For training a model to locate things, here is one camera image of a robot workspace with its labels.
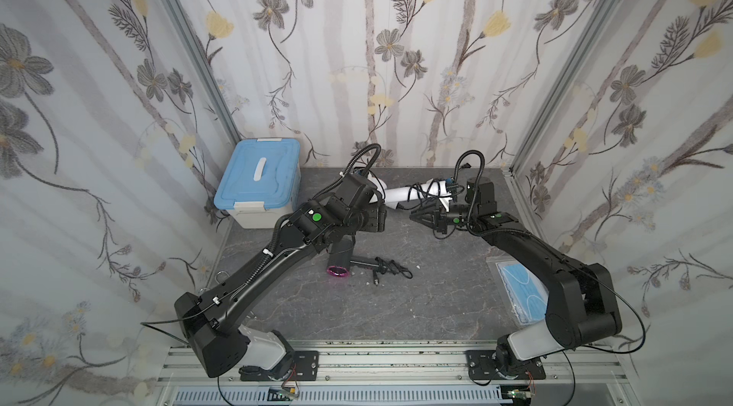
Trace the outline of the aluminium rail frame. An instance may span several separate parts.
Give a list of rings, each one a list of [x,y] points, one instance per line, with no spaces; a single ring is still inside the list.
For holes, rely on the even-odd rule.
[[[183,387],[274,387],[290,398],[310,386],[460,385],[501,388],[511,405],[638,405],[622,364],[612,354],[578,349],[540,361],[547,379],[473,381],[465,352],[491,350],[490,341],[296,341],[298,351],[318,351],[315,381],[241,381],[237,369],[210,379],[193,353],[170,350],[154,395],[158,405]]]

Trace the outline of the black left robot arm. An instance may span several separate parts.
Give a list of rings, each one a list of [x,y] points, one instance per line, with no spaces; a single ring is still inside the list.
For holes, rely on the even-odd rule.
[[[358,232],[383,232],[381,186],[361,173],[346,174],[275,223],[272,237],[245,265],[211,290],[184,293],[174,303],[185,344],[213,379],[235,368],[255,347],[242,324],[283,277]]]

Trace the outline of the blue face mask pack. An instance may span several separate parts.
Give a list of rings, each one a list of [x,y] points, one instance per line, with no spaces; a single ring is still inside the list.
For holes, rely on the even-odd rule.
[[[541,281],[516,260],[498,257],[487,263],[515,322],[527,327],[544,320],[549,295]]]

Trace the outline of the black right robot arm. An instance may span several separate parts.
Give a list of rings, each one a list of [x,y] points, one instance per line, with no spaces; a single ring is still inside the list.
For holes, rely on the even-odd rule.
[[[500,337],[494,369],[515,377],[548,354],[593,347],[622,331],[620,305],[607,268],[582,263],[532,234],[511,213],[500,211],[494,183],[473,178],[466,186],[454,180],[411,186],[407,199],[416,203],[410,218],[437,234],[463,230],[511,255],[536,277],[547,292],[540,322]]]

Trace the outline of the white hair dryer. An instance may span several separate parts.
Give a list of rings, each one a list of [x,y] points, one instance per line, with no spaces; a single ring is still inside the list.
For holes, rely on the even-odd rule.
[[[368,175],[368,181],[372,182],[372,184],[374,184],[375,186],[375,190],[373,192],[372,198],[370,199],[370,202],[377,203],[379,201],[383,201],[384,196],[385,196],[385,190],[387,189],[384,184],[384,181],[378,178],[373,173],[370,173],[370,175]]]
[[[431,179],[423,184],[411,184],[407,187],[388,188],[385,190],[384,203],[390,209],[396,209],[398,205],[408,202],[423,203],[428,202],[431,198],[437,198],[438,201],[448,209],[450,197],[438,197],[438,182],[441,180]]]

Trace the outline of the dark grey pink hair dryer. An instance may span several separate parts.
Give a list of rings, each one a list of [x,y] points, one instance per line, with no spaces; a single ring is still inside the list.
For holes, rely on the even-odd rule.
[[[387,262],[354,255],[355,239],[344,237],[329,250],[326,272],[334,277],[349,277],[353,268],[371,270],[374,274],[385,274]]]

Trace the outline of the blue lid storage box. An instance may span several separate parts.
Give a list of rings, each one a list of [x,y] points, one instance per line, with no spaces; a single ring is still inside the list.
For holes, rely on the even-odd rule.
[[[245,139],[235,146],[214,205],[246,230],[271,229],[292,213],[300,188],[300,142]]]

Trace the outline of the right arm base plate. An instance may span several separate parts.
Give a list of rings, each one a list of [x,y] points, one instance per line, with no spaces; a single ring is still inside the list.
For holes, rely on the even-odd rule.
[[[473,381],[547,379],[538,358],[518,360],[508,350],[469,350],[465,352],[469,378]]]

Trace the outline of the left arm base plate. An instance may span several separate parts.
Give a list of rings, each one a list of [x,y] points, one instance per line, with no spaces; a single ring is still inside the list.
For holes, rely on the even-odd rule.
[[[315,381],[319,371],[318,351],[291,351],[271,369],[240,367],[241,381]]]

